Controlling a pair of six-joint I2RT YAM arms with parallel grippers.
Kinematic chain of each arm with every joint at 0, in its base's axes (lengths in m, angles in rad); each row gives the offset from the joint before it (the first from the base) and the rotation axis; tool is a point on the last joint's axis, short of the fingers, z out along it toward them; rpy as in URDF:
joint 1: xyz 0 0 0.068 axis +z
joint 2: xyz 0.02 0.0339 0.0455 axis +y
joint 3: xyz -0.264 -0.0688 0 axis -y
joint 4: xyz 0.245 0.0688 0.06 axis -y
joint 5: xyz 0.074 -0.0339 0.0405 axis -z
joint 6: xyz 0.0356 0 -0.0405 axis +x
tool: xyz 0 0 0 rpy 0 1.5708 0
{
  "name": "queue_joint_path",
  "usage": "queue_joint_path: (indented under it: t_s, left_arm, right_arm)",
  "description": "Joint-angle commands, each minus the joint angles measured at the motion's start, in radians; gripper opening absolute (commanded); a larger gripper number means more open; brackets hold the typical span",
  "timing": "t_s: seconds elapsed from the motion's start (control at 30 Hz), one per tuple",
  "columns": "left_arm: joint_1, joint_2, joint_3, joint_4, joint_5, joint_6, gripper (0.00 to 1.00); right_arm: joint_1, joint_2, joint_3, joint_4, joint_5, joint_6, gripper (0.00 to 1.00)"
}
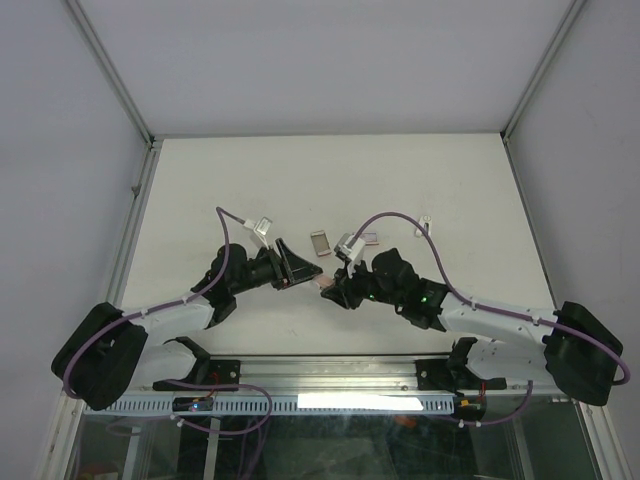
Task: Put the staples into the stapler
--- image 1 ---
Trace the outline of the pink white stapler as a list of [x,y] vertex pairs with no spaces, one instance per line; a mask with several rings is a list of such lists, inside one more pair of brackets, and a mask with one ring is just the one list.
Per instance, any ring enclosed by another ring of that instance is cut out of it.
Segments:
[[320,291],[324,291],[328,288],[331,288],[335,284],[335,280],[332,277],[319,275],[314,278],[313,283],[318,287]]

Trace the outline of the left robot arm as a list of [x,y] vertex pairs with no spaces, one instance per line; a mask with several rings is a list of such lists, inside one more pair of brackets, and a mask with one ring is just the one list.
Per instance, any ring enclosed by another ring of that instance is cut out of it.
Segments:
[[93,410],[104,410],[127,390],[210,388],[222,383],[210,353],[191,334],[228,318],[238,295],[269,285],[285,290],[322,274],[283,240],[248,257],[221,247],[186,298],[166,309],[150,307],[134,319],[109,302],[95,305],[54,357],[52,373]]

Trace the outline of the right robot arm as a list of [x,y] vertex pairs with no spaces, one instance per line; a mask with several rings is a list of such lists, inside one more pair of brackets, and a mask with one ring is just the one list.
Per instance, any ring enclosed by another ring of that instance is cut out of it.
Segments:
[[463,301],[449,286],[420,277],[397,249],[378,254],[371,263],[337,270],[321,295],[347,310],[363,301],[390,305],[417,328],[459,334],[448,358],[426,374],[433,387],[455,394],[477,389],[481,382],[505,387],[519,380],[603,406],[623,350],[580,304],[545,310]]

